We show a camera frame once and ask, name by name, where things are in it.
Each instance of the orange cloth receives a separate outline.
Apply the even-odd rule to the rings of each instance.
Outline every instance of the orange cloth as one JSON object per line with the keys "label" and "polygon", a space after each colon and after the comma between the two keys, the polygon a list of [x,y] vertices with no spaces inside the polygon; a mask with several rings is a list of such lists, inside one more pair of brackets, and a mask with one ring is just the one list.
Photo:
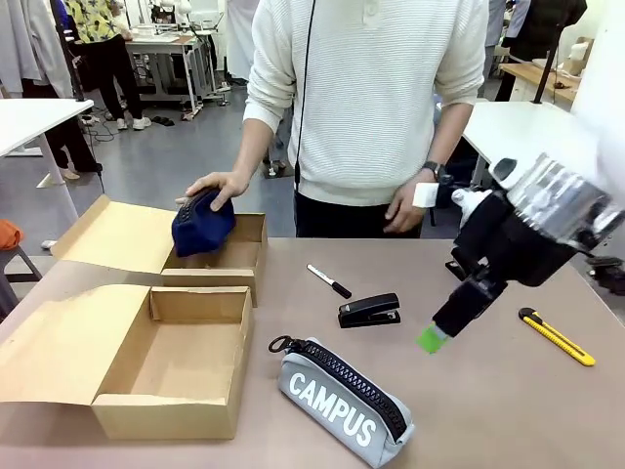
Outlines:
{"label": "orange cloth", "polygon": [[0,251],[13,249],[23,239],[23,231],[9,220],[0,220]]}

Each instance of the yellow floral shirt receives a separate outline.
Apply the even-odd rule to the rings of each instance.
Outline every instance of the yellow floral shirt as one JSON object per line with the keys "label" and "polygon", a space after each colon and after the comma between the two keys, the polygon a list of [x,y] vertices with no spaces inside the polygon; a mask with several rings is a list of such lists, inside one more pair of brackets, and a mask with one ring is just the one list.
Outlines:
{"label": "yellow floral shirt", "polygon": [[110,8],[112,0],[64,0],[72,15],[78,36],[85,44],[103,42],[119,34]]}

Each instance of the zipper pull ring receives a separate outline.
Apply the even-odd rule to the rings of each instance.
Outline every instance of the zipper pull ring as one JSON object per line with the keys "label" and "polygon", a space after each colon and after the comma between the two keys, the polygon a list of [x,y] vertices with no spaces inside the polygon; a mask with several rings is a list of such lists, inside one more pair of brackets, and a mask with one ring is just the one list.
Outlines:
{"label": "zipper pull ring", "polygon": [[291,344],[295,342],[288,335],[280,335],[279,337],[273,339],[270,343],[270,352],[273,354],[277,354],[278,352],[282,352],[284,349],[288,349]]}

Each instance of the man's left hand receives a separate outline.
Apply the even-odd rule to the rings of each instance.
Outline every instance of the man's left hand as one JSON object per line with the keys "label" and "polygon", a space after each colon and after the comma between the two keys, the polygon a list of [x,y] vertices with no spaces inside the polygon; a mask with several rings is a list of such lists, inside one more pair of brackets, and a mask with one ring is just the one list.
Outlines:
{"label": "man's left hand", "polygon": [[386,219],[392,221],[384,228],[384,233],[406,233],[421,223],[427,209],[412,206],[414,191],[419,183],[435,181],[432,171],[422,169],[414,178],[397,189],[386,214]]}

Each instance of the white lettering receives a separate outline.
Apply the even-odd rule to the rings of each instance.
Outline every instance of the white lettering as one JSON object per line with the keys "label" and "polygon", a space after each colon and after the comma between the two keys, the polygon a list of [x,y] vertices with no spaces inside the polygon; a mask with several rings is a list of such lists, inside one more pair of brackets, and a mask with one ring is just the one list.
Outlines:
{"label": "white lettering", "polygon": [[362,424],[362,435],[356,435],[356,442],[361,445],[363,448],[368,447],[371,443],[371,433],[375,432],[375,422],[373,420],[365,420]]}
{"label": "white lettering", "polygon": [[315,386],[316,386],[316,383],[312,379],[311,382],[309,383],[309,385],[304,390],[304,392],[302,394],[300,394],[300,401],[306,400],[306,402],[308,403],[309,406],[313,406],[314,388],[315,388]]}
{"label": "white lettering", "polygon": [[291,394],[293,396],[297,396],[298,394],[302,392],[301,389],[297,389],[295,387],[295,383],[297,381],[302,381],[303,383],[305,383],[306,376],[304,376],[302,373],[295,373],[293,376],[291,376],[291,382],[289,383],[289,391],[291,391]]}
{"label": "white lettering", "polygon": [[362,420],[364,420],[364,415],[360,414],[358,418],[356,419],[354,426],[350,428],[350,424],[352,423],[352,420],[354,419],[354,415],[355,415],[355,408],[352,407],[350,409],[350,413],[345,418],[345,422],[343,422],[343,431],[348,437],[352,437],[353,435],[358,433],[358,429],[360,428],[360,425],[362,425]]}
{"label": "white lettering", "polygon": [[325,386],[320,386],[316,399],[312,404],[312,408],[318,410],[319,412],[323,412],[323,416],[328,418],[334,403],[336,403],[336,394],[332,393],[328,399],[325,399]]}
{"label": "white lettering", "polygon": [[336,402],[336,405],[334,405],[334,408],[332,409],[332,412],[330,412],[330,416],[328,417],[328,421],[330,423],[334,422],[334,419],[336,417],[341,417],[341,418],[345,418],[348,416],[348,412],[350,411],[350,406],[348,405],[348,403],[346,403],[345,401],[343,401],[341,398],[339,398]]}

